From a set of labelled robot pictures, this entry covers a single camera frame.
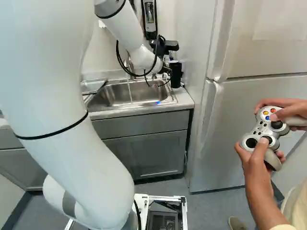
white refrigerator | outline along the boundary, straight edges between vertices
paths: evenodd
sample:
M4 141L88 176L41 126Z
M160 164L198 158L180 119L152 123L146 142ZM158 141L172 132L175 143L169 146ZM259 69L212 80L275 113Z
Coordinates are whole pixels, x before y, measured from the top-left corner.
M306 0L179 0L184 81L195 102L190 192L244 185L234 144L255 125L261 98L307 99ZM281 138L288 154L303 132Z

gray countertop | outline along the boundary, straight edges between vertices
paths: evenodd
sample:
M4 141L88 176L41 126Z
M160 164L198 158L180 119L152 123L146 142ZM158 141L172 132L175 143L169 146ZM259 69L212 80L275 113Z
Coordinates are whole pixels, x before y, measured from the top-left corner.
M132 115L144 115L144 114L152 114L152 113L160 113L160 112L171 112L177 110L185 110L185 109L193 109L194 102L188 92L184 88L179 88L174 90L175 96L177 98L178 103L174 104L162 104L162 105L154 105L148 107L135 107L129 109L115 109L109 111L101 111L101 112L93 112L89 113L91 120L99 120L106 118L115 118L115 117L123 117L123 116L132 116ZM0 116L0 129L9 129L10 126L8 122Z

stainless steel sink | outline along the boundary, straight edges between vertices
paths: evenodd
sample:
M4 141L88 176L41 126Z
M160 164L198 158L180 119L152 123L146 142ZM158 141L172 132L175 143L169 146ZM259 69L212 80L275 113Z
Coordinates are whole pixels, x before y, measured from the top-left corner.
M173 91L162 79L145 80L110 80L100 91L93 95L87 103L89 112L99 112L120 108L145 106L161 106L177 103Z

gray cabinet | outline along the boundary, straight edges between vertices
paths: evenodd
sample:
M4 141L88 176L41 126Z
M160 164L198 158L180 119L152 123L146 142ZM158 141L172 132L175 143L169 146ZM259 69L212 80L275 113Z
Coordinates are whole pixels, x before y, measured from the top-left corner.
M134 180L183 172L187 131L104 140Z
M0 173L24 190L40 189L47 176L25 149L0 150Z
M189 110L93 121L135 180L183 172L188 124ZM0 130L0 173L25 190L40 190L47 175L11 129Z
M189 110L93 121L100 139L184 130L188 125Z

joystick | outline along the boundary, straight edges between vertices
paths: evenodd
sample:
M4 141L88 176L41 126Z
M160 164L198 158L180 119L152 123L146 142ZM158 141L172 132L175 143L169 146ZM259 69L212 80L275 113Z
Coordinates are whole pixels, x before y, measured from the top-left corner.
M279 171L282 164L275 152L279 148L279 137L287 135L290 126L307 126L307 119L294 116L284 121L271 121L270 116L282 108L277 106L266 106L261 108L256 114L256 126L250 133L243 136L240 143L241 147L253 152L260 138L269 140L269 147L264 156L264 163L268 169Z

